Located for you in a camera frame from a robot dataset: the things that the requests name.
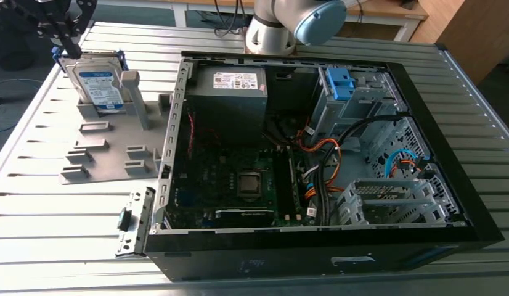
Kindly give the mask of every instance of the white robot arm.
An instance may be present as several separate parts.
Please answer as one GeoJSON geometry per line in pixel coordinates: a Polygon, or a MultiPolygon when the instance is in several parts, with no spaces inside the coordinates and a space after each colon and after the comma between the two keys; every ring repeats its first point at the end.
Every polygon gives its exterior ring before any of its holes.
{"type": "Polygon", "coordinates": [[[253,54],[289,55],[296,40],[305,45],[326,42],[340,31],[346,17],[341,0],[257,0],[246,31],[253,54]]]}

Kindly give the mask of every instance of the hard drive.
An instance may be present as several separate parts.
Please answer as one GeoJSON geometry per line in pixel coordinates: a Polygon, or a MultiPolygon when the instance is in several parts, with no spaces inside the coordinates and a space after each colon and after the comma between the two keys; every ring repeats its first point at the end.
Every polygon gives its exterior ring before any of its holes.
{"type": "Polygon", "coordinates": [[[80,104],[93,104],[99,113],[124,113],[124,103],[132,102],[121,85],[121,74],[128,69],[124,52],[84,52],[79,60],[63,55],[57,62],[80,94],[80,104]]]}

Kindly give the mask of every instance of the slotted aluminum table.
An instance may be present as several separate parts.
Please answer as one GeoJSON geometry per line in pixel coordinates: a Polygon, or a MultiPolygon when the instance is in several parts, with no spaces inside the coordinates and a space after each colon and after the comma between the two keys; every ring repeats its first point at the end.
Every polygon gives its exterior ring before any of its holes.
{"type": "MultiPolygon", "coordinates": [[[[238,36],[217,39],[207,29],[116,23],[96,23],[83,37],[84,50],[124,49],[149,100],[173,91],[181,50],[242,52],[242,46],[238,36]]],[[[79,96],[56,66],[0,153],[1,292],[509,295],[509,130],[449,53],[433,45],[346,38],[298,52],[404,64],[506,240],[408,273],[172,283],[148,259],[115,259],[119,212],[132,188],[153,180],[67,186],[57,181],[81,118],[79,96]]]]}

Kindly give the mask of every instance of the blue drive bay latch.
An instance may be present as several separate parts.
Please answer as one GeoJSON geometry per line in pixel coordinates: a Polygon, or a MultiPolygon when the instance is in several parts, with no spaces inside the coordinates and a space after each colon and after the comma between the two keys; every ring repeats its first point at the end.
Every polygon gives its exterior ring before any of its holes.
{"type": "Polygon", "coordinates": [[[328,68],[328,79],[337,101],[348,101],[354,94],[354,78],[346,68],[328,68]]]}

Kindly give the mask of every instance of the power supply label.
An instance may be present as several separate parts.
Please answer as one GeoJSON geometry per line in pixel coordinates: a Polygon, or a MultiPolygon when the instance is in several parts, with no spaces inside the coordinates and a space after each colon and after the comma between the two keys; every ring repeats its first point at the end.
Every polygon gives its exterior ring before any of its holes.
{"type": "Polygon", "coordinates": [[[107,110],[119,109],[124,106],[121,93],[113,86],[112,72],[80,72],[79,75],[93,105],[107,110]]]}
{"type": "Polygon", "coordinates": [[[227,89],[258,89],[256,73],[225,73],[213,74],[213,88],[227,89]]]}

